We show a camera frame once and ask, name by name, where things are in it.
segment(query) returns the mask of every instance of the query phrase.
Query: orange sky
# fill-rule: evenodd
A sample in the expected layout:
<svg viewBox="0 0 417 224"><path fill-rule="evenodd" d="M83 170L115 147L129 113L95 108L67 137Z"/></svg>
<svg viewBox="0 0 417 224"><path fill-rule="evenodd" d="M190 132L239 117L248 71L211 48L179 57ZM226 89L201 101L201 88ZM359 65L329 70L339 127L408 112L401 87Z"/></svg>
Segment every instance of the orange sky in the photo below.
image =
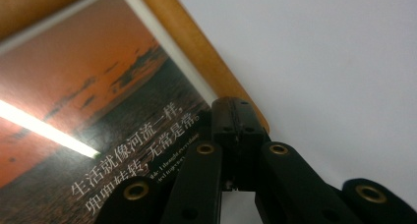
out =
<svg viewBox="0 0 417 224"><path fill-rule="evenodd" d="M123 0L100 0L0 56L0 99L40 120L49 113L47 123L70 133L152 74L166 56L149 62L148 71L125 88L111 86L138 56L157 46ZM60 110L51 114L58 106ZM21 131L0 119L0 187L57 146L34 134L20 140L13 137Z"/></svg>

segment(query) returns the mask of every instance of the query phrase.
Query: wooden frame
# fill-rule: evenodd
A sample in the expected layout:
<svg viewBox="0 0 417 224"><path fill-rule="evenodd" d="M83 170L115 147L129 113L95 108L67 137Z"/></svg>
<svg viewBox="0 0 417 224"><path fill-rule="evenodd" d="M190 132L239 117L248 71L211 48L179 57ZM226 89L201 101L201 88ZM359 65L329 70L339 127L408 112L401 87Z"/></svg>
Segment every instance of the wooden frame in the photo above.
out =
<svg viewBox="0 0 417 224"><path fill-rule="evenodd" d="M0 40L77 0L0 0ZM236 96L256 107L266 130L268 122L178 0L144 0L154 15L211 86L218 97Z"/></svg>
<svg viewBox="0 0 417 224"><path fill-rule="evenodd" d="M169 183L217 97L252 102L177 0L0 0L0 21L0 222L90 222L130 177Z"/></svg>

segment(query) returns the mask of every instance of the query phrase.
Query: poster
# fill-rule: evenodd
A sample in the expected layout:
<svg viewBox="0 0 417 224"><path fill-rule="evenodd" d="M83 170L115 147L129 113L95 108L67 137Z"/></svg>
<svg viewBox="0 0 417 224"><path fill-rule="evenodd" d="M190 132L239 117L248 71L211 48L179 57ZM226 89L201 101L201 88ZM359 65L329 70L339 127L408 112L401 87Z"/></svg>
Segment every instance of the poster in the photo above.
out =
<svg viewBox="0 0 417 224"><path fill-rule="evenodd" d="M96 0L0 55L0 223L92 223L122 181L172 179L207 111L125 0Z"/></svg>

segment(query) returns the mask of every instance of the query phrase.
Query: white wall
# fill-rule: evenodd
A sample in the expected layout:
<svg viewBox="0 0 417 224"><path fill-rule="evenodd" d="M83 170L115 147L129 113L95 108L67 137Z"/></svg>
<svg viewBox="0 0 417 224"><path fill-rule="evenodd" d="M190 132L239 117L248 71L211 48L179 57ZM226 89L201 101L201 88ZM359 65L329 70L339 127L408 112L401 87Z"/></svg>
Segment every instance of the white wall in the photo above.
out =
<svg viewBox="0 0 417 224"><path fill-rule="evenodd" d="M368 178L417 209L416 0L180 1L273 140L338 188ZM226 196L222 223L261 223L252 202Z"/></svg>

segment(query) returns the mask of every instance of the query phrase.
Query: white border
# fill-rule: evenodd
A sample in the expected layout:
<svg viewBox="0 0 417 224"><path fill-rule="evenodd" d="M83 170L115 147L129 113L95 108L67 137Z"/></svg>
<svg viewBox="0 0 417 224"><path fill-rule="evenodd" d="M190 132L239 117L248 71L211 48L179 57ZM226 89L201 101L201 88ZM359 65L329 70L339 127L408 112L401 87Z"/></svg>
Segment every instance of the white border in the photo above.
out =
<svg viewBox="0 0 417 224"><path fill-rule="evenodd" d="M211 105L211 103L217 99L217 95L214 91L212 91L209 84L196 70L184 52L181 51L180 47L178 47L153 12L145 4L144 0L126 0L126 2L158 40L159 44L168 53L171 59L187 77L188 81L190 81L194 88L199 92L206 103Z"/></svg>
<svg viewBox="0 0 417 224"><path fill-rule="evenodd" d="M0 55L7 54L8 51L18 47L26 41L34 38L49 28L59 24L69 17L81 12L85 7L98 0L81 0L67 9L52 15L50 18L33 25L30 28L2 41L0 43ZM197 92L202 96L208 105L217 99L217 95L212 91L206 80L196 70L187 56L181 51L172 37L168 34L162 24L151 12L144 0L125 0L132 11L149 29L159 44L168 53L169 57L175 62L180 71L186 76Z"/></svg>
<svg viewBox="0 0 417 224"><path fill-rule="evenodd" d="M51 15L48 19L45 19L23 31L12 35L11 37L0 42L0 55L6 54L8 51L22 45L26 41L34 38L35 36L43 33L44 31L52 28L53 26L59 24L60 22L70 18L71 16L82 11L87 6L91 5L98 0L80 0L74 5L65 8L64 10Z"/></svg>

